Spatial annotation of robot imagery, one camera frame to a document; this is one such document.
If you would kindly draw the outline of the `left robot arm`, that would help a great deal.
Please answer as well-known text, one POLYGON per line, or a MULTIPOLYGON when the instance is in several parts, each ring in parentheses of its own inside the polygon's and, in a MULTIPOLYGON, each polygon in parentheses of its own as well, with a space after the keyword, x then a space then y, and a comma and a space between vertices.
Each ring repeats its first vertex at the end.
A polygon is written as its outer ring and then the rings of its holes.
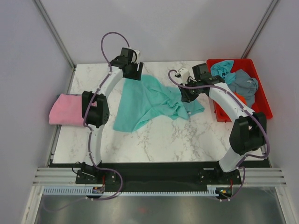
POLYGON ((101 168, 101 139, 105 124, 109 120, 110 111, 108 96, 123 79, 141 80, 143 62, 138 61, 139 50, 122 48, 121 53, 109 63, 108 72, 100 81, 95 91, 84 91, 81 95, 82 117, 84 127, 89 129, 88 162, 83 162, 81 172, 91 183, 99 183, 105 175, 101 168))

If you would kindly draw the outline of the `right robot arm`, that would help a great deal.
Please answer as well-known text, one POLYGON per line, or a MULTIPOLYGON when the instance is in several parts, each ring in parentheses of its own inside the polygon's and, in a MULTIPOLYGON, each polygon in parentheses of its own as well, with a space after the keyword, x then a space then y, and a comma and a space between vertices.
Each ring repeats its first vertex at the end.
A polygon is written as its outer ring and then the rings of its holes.
POLYGON ((191 102, 198 95, 206 94, 215 101, 233 123, 229 136, 230 148, 219 160, 219 169, 214 171, 218 183, 226 183, 231 171, 236 170, 247 157, 256 157, 254 151, 266 146, 261 158, 268 157, 270 142, 267 136, 267 119, 263 112, 255 112, 242 102, 228 87, 225 80, 209 72, 201 72, 206 64, 193 67, 194 76, 186 68, 181 68, 176 77, 181 79, 182 101, 191 102))

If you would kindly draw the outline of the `teal t shirt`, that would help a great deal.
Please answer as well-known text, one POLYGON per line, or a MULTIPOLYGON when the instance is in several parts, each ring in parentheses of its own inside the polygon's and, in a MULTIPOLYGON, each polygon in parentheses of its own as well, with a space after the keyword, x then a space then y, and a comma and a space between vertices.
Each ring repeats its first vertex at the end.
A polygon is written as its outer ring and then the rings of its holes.
POLYGON ((124 82, 113 129, 132 133, 159 116, 188 120, 204 110, 197 100, 182 102, 179 88, 165 86, 154 76, 142 75, 140 81, 124 82))

